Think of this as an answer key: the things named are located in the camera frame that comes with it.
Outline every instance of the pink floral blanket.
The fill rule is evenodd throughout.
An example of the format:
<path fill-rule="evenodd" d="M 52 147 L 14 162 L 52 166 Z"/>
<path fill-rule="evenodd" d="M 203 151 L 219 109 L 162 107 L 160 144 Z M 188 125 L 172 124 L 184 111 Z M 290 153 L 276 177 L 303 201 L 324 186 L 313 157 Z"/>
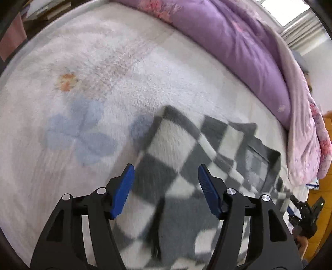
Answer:
<path fill-rule="evenodd" d="M 332 145 L 323 117 L 288 46 L 240 0 L 118 0 L 195 40 L 233 71 L 289 129 L 293 186 L 324 178 Z"/>

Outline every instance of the window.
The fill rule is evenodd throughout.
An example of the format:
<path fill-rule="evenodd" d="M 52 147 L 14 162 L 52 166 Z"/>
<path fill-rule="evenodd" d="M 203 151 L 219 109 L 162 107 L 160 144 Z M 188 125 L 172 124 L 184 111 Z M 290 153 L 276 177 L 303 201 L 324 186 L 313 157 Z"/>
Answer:
<path fill-rule="evenodd" d="M 256 1 L 259 2 L 283 27 L 309 9 L 309 6 L 305 4 L 303 0 Z"/>

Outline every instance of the black and white checkered cloth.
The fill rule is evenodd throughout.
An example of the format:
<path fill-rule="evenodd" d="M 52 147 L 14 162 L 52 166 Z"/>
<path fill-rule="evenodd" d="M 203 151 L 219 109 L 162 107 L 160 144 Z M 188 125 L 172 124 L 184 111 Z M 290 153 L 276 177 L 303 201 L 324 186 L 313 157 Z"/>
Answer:
<path fill-rule="evenodd" d="M 254 134 L 256 124 L 225 123 L 167 106 L 141 141 L 135 181 L 113 235 L 128 269 L 196 269 L 209 261 L 222 222 L 211 214 L 198 166 L 243 195 L 269 194 L 285 212 L 290 192 L 279 177 L 280 153 Z M 249 218 L 239 262 L 246 256 Z"/>

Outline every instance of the blue gripper pad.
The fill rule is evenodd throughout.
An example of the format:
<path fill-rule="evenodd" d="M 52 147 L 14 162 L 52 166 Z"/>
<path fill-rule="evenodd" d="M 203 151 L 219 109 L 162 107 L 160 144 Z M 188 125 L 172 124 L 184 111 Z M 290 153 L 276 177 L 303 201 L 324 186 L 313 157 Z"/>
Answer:
<path fill-rule="evenodd" d="M 129 191 L 131 190 L 131 186 L 134 182 L 134 166 L 130 164 L 122 177 L 122 181 L 119 183 L 116 192 L 113 194 L 112 208 L 110 210 L 112 219 L 115 219 L 119 214 L 122 213 L 122 209 L 124 208 Z"/>
<path fill-rule="evenodd" d="M 222 213 L 220 207 L 220 197 L 203 166 L 198 167 L 198 180 L 202 187 L 205 199 L 211 213 L 214 214 L 217 218 L 219 218 Z"/>

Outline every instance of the purple blanket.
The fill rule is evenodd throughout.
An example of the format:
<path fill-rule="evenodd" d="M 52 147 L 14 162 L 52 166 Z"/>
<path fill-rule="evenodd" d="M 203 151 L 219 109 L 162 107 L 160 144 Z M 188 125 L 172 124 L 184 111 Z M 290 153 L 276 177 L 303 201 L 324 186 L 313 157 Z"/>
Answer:
<path fill-rule="evenodd" d="M 230 0 L 119 0 L 162 19 L 236 74 L 286 130 L 291 103 L 278 49 L 261 23 Z"/>

